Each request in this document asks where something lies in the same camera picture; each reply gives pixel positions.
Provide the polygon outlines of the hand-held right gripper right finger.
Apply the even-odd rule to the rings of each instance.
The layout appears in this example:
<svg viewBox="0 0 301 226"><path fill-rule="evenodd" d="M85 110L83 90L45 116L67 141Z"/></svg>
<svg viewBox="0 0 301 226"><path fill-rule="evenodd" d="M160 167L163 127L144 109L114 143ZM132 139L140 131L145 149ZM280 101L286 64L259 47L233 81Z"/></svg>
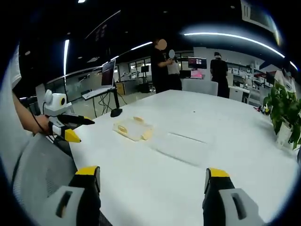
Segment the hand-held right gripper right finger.
<svg viewBox="0 0 301 226"><path fill-rule="evenodd" d="M206 169L202 208L205 226L265 225L255 201L221 169Z"/></svg>

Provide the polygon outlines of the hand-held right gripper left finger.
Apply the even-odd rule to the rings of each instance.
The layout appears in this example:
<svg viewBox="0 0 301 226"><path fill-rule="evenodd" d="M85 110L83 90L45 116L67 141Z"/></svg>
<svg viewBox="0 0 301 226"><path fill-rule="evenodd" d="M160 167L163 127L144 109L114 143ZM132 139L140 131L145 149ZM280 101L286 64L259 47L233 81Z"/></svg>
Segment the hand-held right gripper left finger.
<svg viewBox="0 0 301 226"><path fill-rule="evenodd" d="M79 169L68 186L61 186L43 203L41 226L100 225L100 167Z"/></svg>

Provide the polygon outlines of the person's left hand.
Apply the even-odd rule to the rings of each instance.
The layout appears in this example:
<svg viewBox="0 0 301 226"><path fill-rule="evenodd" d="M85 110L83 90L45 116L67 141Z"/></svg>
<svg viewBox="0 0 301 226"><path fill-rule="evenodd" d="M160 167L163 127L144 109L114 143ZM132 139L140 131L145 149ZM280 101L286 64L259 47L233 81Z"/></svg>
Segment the person's left hand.
<svg viewBox="0 0 301 226"><path fill-rule="evenodd" d="M49 119L46 115L35 116L36 122L38 123L38 132L49 135Z"/></svg>

